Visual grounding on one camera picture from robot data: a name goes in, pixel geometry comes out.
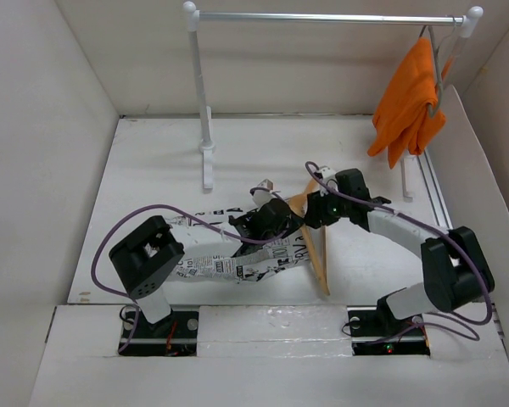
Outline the wooden clothes hanger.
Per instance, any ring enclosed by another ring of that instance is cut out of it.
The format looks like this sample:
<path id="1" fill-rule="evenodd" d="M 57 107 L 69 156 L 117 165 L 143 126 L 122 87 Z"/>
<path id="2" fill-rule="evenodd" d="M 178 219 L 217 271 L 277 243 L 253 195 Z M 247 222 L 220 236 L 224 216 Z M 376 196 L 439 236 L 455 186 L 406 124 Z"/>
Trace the wooden clothes hanger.
<path id="1" fill-rule="evenodd" d="M 314 180 L 310 180 L 303 192 L 292 196 L 288 200 L 288 206 L 294 214 L 299 217 L 304 216 L 304 208 L 307 205 L 307 196 L 309 193 L 313 192 L 315 188 L 316 182 Z M 308 250 L 310 262 L 312 263 L 318 285 L 322 293 L 325 296 L 329 296 L 330 290 L 327 283 L 327 228 L 323 226 L 320 229 L 319 248 L 315 245 L 307 226 L 301 226 L 300 231 L 305 240 L 305 245 Z"/>

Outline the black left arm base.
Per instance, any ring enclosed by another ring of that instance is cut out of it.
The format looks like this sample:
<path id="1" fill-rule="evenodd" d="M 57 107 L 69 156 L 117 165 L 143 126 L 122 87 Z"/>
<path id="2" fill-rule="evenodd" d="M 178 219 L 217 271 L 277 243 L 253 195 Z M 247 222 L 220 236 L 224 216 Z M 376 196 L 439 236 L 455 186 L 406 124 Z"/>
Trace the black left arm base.
<path id="1" fill-rule="evenodd" d="M 141 311 L 125 305 L 118 355 L 125 357 L 191 357 L 197 353 L 199 308 L 174 309 L 163 321 L 150 324 Z"/>

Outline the newspaper print trousers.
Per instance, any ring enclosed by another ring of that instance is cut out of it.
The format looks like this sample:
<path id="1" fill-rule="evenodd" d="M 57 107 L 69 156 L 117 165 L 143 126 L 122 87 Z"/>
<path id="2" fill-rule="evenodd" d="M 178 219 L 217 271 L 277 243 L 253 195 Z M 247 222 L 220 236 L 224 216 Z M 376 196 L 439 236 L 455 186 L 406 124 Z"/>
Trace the newspaper print trousers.
<path id="1" fill-rule="evenodd" d="M 300 231 L 263 246 L 252 254 L 235 256 L 242 243 L 216 233 L 184 215 L 167 217 L 172 236 L 184 255 L 170 281 L 261 282 L 310 260 Z"/>

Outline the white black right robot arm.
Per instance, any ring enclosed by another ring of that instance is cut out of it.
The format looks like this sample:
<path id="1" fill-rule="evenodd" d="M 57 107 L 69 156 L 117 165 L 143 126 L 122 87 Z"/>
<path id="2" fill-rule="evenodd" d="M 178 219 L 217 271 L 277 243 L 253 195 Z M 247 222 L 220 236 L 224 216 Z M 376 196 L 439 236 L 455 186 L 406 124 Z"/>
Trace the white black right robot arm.
<path id="1" fill-rule="evenodd" d="M 358 169 L 334 171 L 312 161 L 305 168 L 319 186 L 307 198 L 306 225 L 318 229 L 346 219 L 422 262 L 422 282 L 378 300 L 371 321 L 383 334 L 395 335 L 407 320 L 427 313 L 475 326 L 491 321 L 495 281 L 471 229 L 442 229 L 391 208 L 388 199 L 371 197 Z"/>

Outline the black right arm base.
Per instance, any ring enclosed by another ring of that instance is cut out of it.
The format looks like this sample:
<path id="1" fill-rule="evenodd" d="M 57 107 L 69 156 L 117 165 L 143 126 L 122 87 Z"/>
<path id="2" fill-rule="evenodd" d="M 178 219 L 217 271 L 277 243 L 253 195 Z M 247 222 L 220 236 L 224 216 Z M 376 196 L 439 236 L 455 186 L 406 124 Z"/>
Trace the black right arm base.
<path id="1" fill-rule="evenodd" d="M 351 338 L 354 356 L 429 356 L 424 330 L 413 326 L 412 320 L 383 323 L 372 308 L 350 308 L 342 333 Z"/>

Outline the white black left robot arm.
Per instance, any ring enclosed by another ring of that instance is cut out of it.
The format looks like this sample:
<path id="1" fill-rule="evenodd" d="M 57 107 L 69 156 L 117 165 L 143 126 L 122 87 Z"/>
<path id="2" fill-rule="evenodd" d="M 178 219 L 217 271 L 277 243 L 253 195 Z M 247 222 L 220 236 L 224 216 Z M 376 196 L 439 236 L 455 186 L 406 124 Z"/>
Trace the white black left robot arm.
<path id="1" fill-rule="evenodd" d="M 144 328 L 159 337 L 172 324 L 166 280 L 264 281 L 308 260 L 302 224 L 279 198 L 251 210 L 154 215 L 115 244 L 109 259 Z"/>

